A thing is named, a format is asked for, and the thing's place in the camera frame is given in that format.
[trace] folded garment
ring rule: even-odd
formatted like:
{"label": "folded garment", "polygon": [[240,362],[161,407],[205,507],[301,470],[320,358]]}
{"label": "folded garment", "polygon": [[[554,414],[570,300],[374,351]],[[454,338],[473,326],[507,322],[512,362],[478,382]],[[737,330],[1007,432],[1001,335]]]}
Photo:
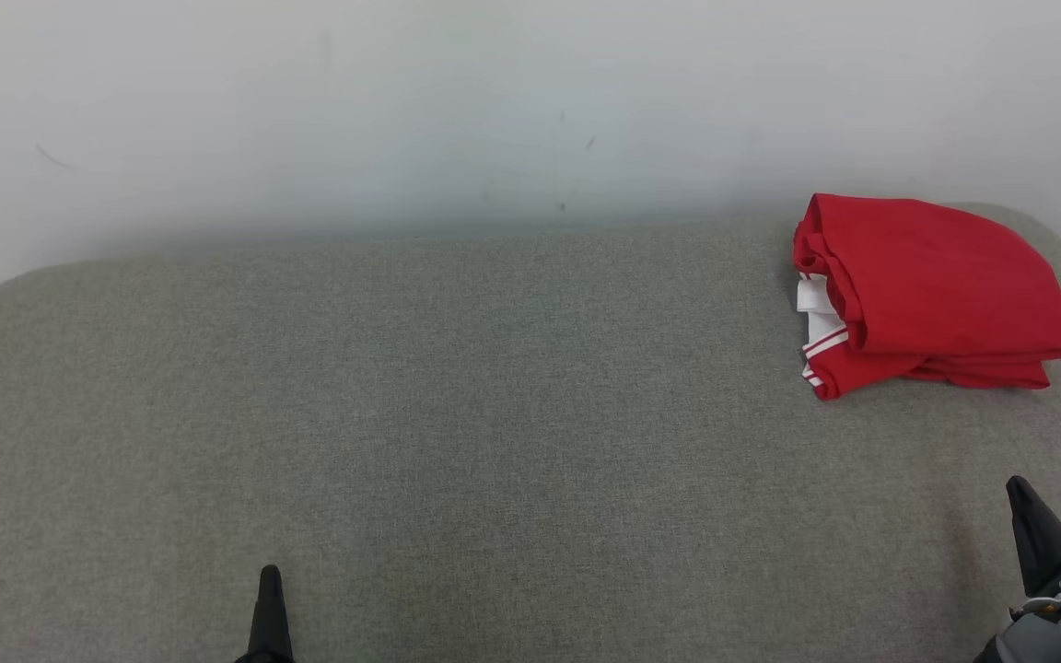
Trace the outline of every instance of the folded garment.
{"label": "folded garment", "polygon": [[805,379],[821,399],[893,377],[1049,386],[1061,289],[1007,227],[921,200],[818,193],[793,240],[810,317]]}

